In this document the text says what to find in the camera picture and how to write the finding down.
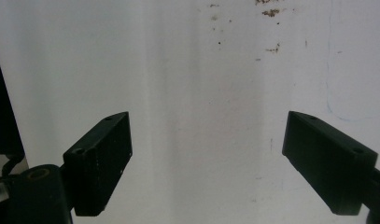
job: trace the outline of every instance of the dirt spot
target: dirt spot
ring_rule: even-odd
[[[280,43],[277,43],[276,48],[274,49],[266,49],[266,51],[272,52],[272,53],[277,53],[280,48]]]
[[[280,12],[280,10],[275,8],[275,9],[271,9],[269,11],[268,10],[263,11],[262,14],[265,16],[274,17],[274,15],[276,15],[279,12]]]
[[[279,0],[256,0],[256,5],[257,4],[267,4],[269,2],[279,2]]]

